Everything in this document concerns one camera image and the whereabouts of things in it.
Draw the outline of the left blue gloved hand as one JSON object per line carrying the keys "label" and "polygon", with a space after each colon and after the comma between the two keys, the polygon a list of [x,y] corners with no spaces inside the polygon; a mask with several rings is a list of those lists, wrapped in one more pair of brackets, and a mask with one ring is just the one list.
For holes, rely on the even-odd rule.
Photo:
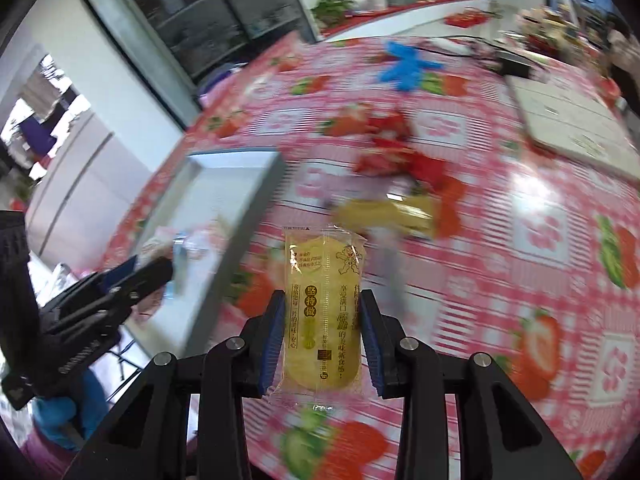
{"label": "left blue gloved hand", "polygon": [[35,427],[50,442],[77,452],[98,429],[108,413],[104,389],[90,368],[76,384],[72,396],[35,400]]}

